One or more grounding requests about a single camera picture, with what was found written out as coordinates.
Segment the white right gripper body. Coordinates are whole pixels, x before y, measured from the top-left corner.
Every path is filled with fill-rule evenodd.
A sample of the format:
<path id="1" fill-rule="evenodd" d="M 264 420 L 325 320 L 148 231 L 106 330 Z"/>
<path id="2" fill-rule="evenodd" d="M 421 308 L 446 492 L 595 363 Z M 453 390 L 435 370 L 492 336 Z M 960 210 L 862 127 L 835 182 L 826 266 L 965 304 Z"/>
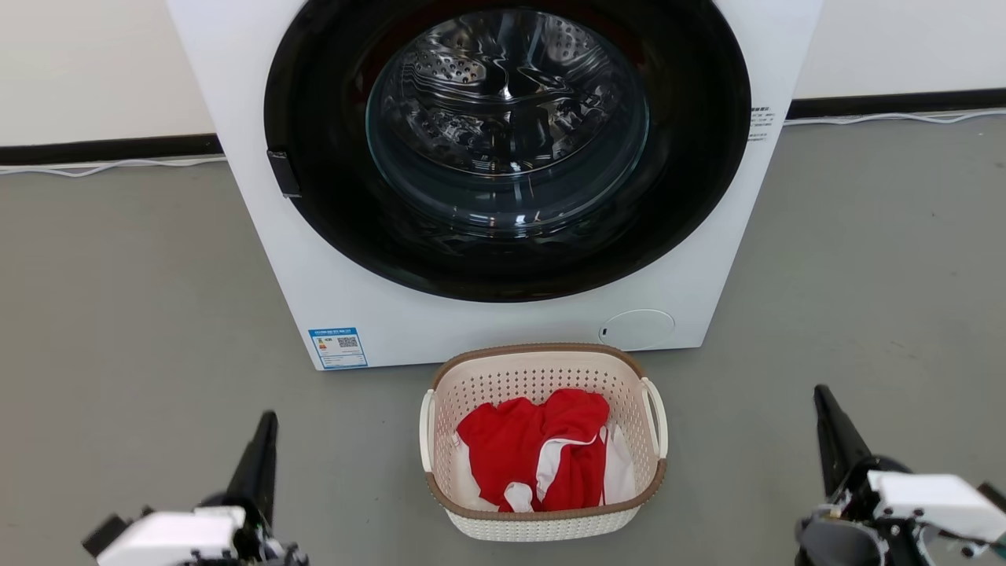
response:
<path id="1" fill-rule="evenodd" d="M 988 481 L 876 455 L 823 458 L 822 474 L 826 502 L 795 525 L 795 565 L 934 565 L 928 545 L 940 538 L 967 559 L 1004 559 L 1004 495 Z"/>

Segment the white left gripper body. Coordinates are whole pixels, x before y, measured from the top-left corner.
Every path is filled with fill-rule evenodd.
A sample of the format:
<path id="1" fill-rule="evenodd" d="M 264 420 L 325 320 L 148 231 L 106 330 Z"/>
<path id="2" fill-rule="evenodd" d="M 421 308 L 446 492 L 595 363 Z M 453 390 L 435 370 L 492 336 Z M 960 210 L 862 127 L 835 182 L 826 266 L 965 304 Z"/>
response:
<path id="1" fill-rule="evenodd" d="M 307 565 L 297 543 L 274 537 L 255 499 L 215 494 L 190 511 L 154 511 L 133 520 L 112 513 L 82 540 L 97 565 Z"/>

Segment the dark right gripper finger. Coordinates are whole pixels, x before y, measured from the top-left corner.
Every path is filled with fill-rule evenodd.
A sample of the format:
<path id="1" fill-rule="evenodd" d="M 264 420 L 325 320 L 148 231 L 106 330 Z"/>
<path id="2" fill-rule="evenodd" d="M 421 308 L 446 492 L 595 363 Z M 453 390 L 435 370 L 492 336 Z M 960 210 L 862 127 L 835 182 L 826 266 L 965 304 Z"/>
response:
<path id="1" fill-rule="evenodd" d="M 814 387 L 814 405 L 825 498 L 831 499 L 848 473 L 848 457 L 843 440 L 846 415 L 826 384 L 816 384 Z"/>
<path id="2" fill-rule="evenodd" d="M 825 480 L 842 481 L 871 451 L 830 387 L 825 388 Z"/>

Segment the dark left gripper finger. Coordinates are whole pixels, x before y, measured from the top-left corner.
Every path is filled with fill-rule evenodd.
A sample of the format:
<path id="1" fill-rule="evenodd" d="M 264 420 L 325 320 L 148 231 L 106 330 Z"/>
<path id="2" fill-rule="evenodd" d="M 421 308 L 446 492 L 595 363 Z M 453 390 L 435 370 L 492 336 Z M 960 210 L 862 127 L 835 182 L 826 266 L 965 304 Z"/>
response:
<path id="1" fill-rule="evenodd" d="M 247 447 L 242 452 L 236 471 L 227 486 L 226 497 L 238 498 L 256 505 L 256 430 Z"/>
<path id="2" fill-rule="evenodd" d="M 266 410 L 256 427 L 256 505 L 270 526 L 274 521 L 278 439 L 279 419 L 274 411 Z"/>

